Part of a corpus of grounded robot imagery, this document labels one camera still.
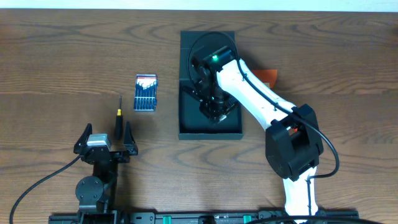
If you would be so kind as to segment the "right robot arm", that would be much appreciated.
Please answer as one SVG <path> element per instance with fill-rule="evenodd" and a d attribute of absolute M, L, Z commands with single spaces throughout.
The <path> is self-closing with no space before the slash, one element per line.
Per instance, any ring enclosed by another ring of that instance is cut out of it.
<path fill-rule="evenodd" d="M 187 72 L 194 70 L 189 92 L 210 121 L 220 122 L 237 104 L 244 106 L 266 134 L 266 159 L 282 178 L 288 215 L 315 215 L 315 184 L 323 153 L 317 116 L 309 105 L 295 106 L 274 93 L 248 69 L 230 47 L 214 52 L 202 47 L 187 54 Z"/>

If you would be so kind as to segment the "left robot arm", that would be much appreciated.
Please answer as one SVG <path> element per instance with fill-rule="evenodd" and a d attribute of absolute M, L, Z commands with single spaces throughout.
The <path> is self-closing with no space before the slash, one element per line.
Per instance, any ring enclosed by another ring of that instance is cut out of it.
<path fill-rule="evenodd" d="M 125 150 L 112 151 L 107 134 L 93 134 L 87 124 L 83 134 L 74 145 L 73 152 L 93 166 L 93 173 L 82 178 L 76 185 L 75 195 L 79 201 L 77 223 L 129 223 L 126 212 L 115 208 L 118 165 L 130 162 L 138 155 L 138 147 L 132 136 L 131 126 L 126 123 L 123 144 Z"/>

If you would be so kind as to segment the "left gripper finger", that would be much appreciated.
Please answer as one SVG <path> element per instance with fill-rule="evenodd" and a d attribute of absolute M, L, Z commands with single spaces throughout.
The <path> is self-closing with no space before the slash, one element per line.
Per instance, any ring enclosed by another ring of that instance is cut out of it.
<path fill-rule="evenodd" d="M 86 125 L 84 132 L 82 133 L 82 135 L 80 136 L 80 138 L 77 140 L 77 142 L 73 147 L 73 152 L 75 154 L 81 154 L 82 150 L 84 150 L 84 148 L 87 146 L 88 138 L 92 134 L 92 131 L 93 131 L 92 124 L 88 123 Z"/>
<path fill-rule="evenodd" d="M 138 147 L 132 135 L 130 122 L 128 121 L 126 122 L 126 127 L 124 131 L 123 145 L 131 156 L 138 155 Z"/>

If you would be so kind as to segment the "blue precision screwdriver set case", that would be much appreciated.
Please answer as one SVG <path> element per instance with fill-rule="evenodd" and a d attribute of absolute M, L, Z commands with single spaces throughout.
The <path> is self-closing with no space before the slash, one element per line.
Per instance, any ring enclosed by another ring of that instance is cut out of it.
<path fill-rule="evenodd" d="M 137 74 L 134 95 L 135 111 L 155 111 L 158 79 L 156 74 Z"/>

